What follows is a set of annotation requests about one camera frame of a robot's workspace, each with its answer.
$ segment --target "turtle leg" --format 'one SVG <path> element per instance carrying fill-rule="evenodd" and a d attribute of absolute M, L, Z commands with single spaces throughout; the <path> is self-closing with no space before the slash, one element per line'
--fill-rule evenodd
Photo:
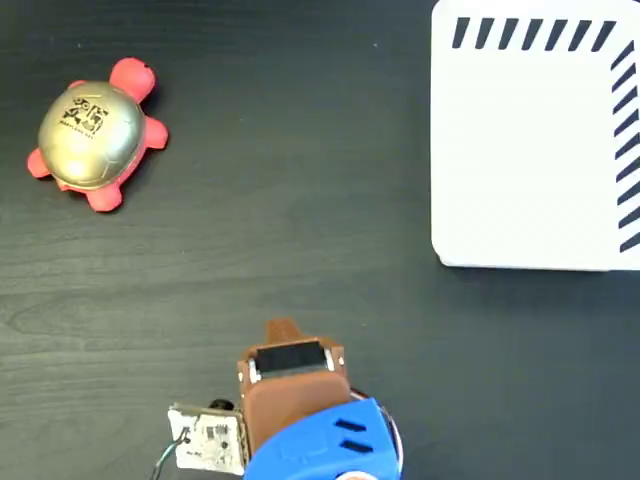
<path fill-rule="evenodd" d="M 40 152 L 39 148 L 36 148 L 27 159 L 27 168 L 36 178 L 43 178 L 47 175 L 50 175 L 49 169 L 44 164 L 44 159 L 42 158 L 42 152 Z"/>
<path fill-rule="evenodd" d="M 66 192 L 67 190 L 69 190 L 69 186 L 66 183 L 62 183 L 60 180 L 56 179 L 56 183 L 58 184 L 58 188 L 63 191 Z"/>
<path fill-rule="evenodd" d="M 167 127 L 163 123 L 145 116 L 145 131 L 144 131 L 144 144 L 146 147 L 163 149 L 167 145 L 167 139 L 169 138 L 169 132 Z"/>
<path fill-rule="evenodd" d="M 156 76 L 143 61 L 131 57 L 123 58 L 113 67 L 109 83 L 121 88 L 140 103 L 153 90 Z"/>
<path fill-rule="evenodd" d="M 122 203 L 122 193 L 116 184 L 86 192 L 86 195 L 89 205 L 96 212 L 110 212 Z"/>
<path fill-rule="evenodd" d="M 82 85 L 83 83 L 87 83 L 86 80 L 76 80 L 75 82 L 71 82 L 67 89 L 77 87 L 78 85 Z"/>

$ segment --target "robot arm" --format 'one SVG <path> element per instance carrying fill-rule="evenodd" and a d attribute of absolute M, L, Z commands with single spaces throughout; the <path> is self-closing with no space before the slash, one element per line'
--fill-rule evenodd
<path fill-rule="evenodd" d="M 398 480 L 402 443 L 373 398 L 350 386 L 344 348 L 272 320 L 238 362 L 241 406 L 174 405 L 178 467 L 245 480 Z"/>

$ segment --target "striped border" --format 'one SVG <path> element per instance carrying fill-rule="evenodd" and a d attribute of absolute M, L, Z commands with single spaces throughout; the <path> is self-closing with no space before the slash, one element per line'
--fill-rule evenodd
<path fill-rule="evenodd" d="M 477 50 L 482 50 L 486 47 L 487 38 L 489 38 L 489 34 L 491 33 L 493 25 L 495 24 L 495 20 L 495 18 L 484 17 L 480 21 L 478 36 L 475 39 L 475 48 Z M 500 43 L 498 44 L 499 50 L 506 50 L 509 47 L 511 38 L 513 37 L 513 33 L 515 32 L 515 29 L 521 20 L 522 19 L 520 18 L 507 18 L 507 21 L 505 22 L 502 29 L 502 34 L 500 36 Z M 551 27 L 551 31 L 549 32 L 549 38 L 543 39 L 545 52 L 551 52 L 555 50 L 560 36 L 564 33 L 567 24 L 569 23 L 569 21 L 565 19 L 557 19 L 551 21 L 553 22 L 553 27 Z M 540 32 L 540 28 L 542 27 L 544 20 L 541 18 L 533 18 L 531 20 L 528 20 L 528 22 L 529 26 L 527 27 L 527 33 L 524 37 L 524 41 L 522 42 L 522 45 L 519 45 L 519 48 L 523 51 L 530 50 L 533 47 L 534 42 L 538 38 L 538 33 Z M 454 49 L 462 47 L 470 23 L 470 17 L 458 17 L 458 21 L 456 22 L 456 29 L 453 35 L 452 47 Z M 570 52 L 575 52 L 578 50 L 584 40 L 585 35 L 587 34 L 587 31 L 589 31 L 594 23 L 596 22 L 593 22 L 591 20 L 580 20 L 578 22 L 578 25 L 573 32 L 573 36 L 571 37 L 571 43 L 569 44 Z M 616 22 L 612 20 L 606 20 L 602 22 L 602 25 L 600 25 L 599 27 L 600 30 L 598 36 L 596 37 L 593 45 L 591 45 L 592 52 L 599 52 L 602 49 L 607 39 L 611 35 L 611 32 L 613 32 L 615 26 Z"/>
<path fill-rule="evenodd" d="M 615 81 L 611 87 L 611 93 L 615 94 L 619 91 L 625 91 L 623 89 L 628 89 L 624 97 L 622 97 L 622 99 L 613 107 L 614 118 L 620 117 L 622 110 L 632 101 L 638 98 L 637 83 L 634 82 L 633 85 L 630 85 L 630 80 L 635 79 L 637 74 L 638 69 L 636 66 L 636 62 L 634 61 L 633 63 L 631 63 L 626 69 L 623 69 L 622 67 L 623 62 L 634 53 L 635 42 L 631 41 L 611 64 L 611 72 L 614 74 L 615 78 Z M 616 151 L 616 161 L 625 161 L 633 155 L 633 149 L 636 146 L 640 145 L 640 127 L 638 126 L 638 122 L 640 122 L 640 112 L 638 111 L 638 107 L 636 106 L 636 108 L 634 108 L 626 117 L 620 117 L 619 121 L 620 123 L 613 132 L 613 135 L 616 139 L 630 128 L 634 127 L 636 129 L 635 134 L 633 134 L 628 140 L 626 140 L 626 142 L 622 144 Z M 622 170 L 620 170 L 620 172 L 616 176 L 616 183 L 620 183 L 636 170 L 640 169 L 640 156 L 637 156 L 637 152 L 635 155 L 636 158 L 630 161 L 624 168 L 622 168 Z M 640 193 L 640 180 L 618 197 L 618 206 L 631 200 L 638 193 Z M 626 228 L 639 219 L 640 205 L 638 205 L 629 214 L 620 219 L 620 221 L 618 222 L 618 228 Z M 640 232 L 636 233 L 620 245 L 620 253 L 626 252 L 638 245 L 640 245 Z"/>
<path fill-rule="evenodd" d="M 476 50 L 487 48 L 487 39 L 489 38 L 491 30 L 494 28 L 496 19 L 491 17 L 483 17 L 482 19 L 480 19 L 480 28 L 478 29 L 478 35 L 476 38 L 470 38 L 469 36 L 467 36 L 467 31 L 469 29 L 471 21 L 472 19 L 470 17 L 458 17 L 453 35 L 453 49 L 462 48 L 465 40 L 467 42 L 472 42 Z M 603 22 L 580 20 L 573 31 L 567 31 L 565 33 L 567 24 L 569 23 L 568 20 L 555 19 L 546 21 L 553 22 L 553 26 L 551 27 L 548 38 L 542 38 L 539 37 L 538 34 L 540 33 L 541 27 L 545 20 L 540 18 L 507 18 L 504 22 L 504 26 L 502 27 L 502 32 L 500 33 L 500 41 L 497 45 L 498 50 L 506 50 L 511 47 L 512 49 L 517 48 L 522 51 L 528 51 L 534 48 L 534 46 L 539 46 L 543 48 L 545 52 L 551 52 L 556 50 L 556 46 L 561 35 L 565 34 L 572 35 L 568 47 L 569 52 L 575 52 L 580 47 L 582 47 L 589 48 L 591 52 L 597 53 L 602 50 L 617 24 L 612 20 L 606 20 Z M 512 37 L 516 30 L 516 27 L 520 22 L 528 22 L 527 30 L 522 44 L 515 44 L 514 42 L 512 42 Z M 598 35 L 596 36 L 593 44 L 585 45 L 584 38 L 589 29 L 594 26 L 596 26 L 595 28 L 599 28 Z M 619 100 L 618 103 L 613 107 L 613 115 L 616 119 L 619 116 L 622 117 L 621 112 L 623 111 L 623 109 L 639 97 L 637 82 L 634 82 L 633 85 L 631 85 L 630 82 L 632 79 L 635 79 L 638 73 L 636 62 L 633 62 L 624 71 L 622 71 L 621 67 L 622 63 L 630 55 L 635 54 L 635 51 L 635 43 L 633 41 L 629 42 L 629 44 L 622 50 L 622 52 L 620 52 L 620 54 L 611 64 L 611 71 L 614 74 L 617 74 L 615 81 L 611 87 L 612 94 L 619 93 L 619 91 L 623 91 L 622 89 L 624 88 L 629 89 L 625 96 L 621 100 Z M 638 110 L 638 108 L 635 108 L 631 112 L 631 114 L 626 115 L 624 118 L 620 118 L 618 121 L 619 123 L 613 132 L 616 139 L 621 138 L 622 134 L 624 132 L 627 132 L 629 129 L 636 129 L 635 134 L 632 135 L 631 138 L 626 140 L 625 143 L 622 144 L 615 153 L 616 160 L 627 160 L 633 154 L 635 147 L 640 145 L 640 111 Z M 635 155 L 635 159 L 631 160 L 630 163 L 626 164 L 626 166 L 620 170 L 620 172 L 616 176 L 616 183 L 620 183 L 629 175 L 640 169 L 640 156 L 638 156 L 637 153 Z M 631 200 L 638 194 L 640 194 L 640 180 L 618 197 L 618 206 Z M 618 228 L 621 230 L 639 220 L 640 204 L 633 211 L 631 211 L 631 213 L 625 215 L 622 219 L 620 219 L 620 221 L 618 222 Z M 638 245 L 640 245 L 640 232 L 625 240 L 620 245 L 620 253 L 627 252 L 632 248 L 637 247 Z"/>

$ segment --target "blue robot part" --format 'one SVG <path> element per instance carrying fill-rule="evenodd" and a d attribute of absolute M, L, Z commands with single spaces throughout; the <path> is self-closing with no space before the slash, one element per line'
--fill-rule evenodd
<path fill-rule="evenodd" d="M 334 480 L 360 471 L 399 480 L 393 438 L 373 398 L 311 415 L 278 432 L 255 453 L 245 480 Z"/>

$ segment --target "turtle head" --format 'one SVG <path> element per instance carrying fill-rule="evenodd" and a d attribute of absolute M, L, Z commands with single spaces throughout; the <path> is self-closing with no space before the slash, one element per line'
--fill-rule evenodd
<path fill-rule="evenodd" d="M 113 67 L 109 83 L 125 91 L 140 103 L 153 90 L 156 76 L 143 61 L 131 57 L 123 58 Z"/>

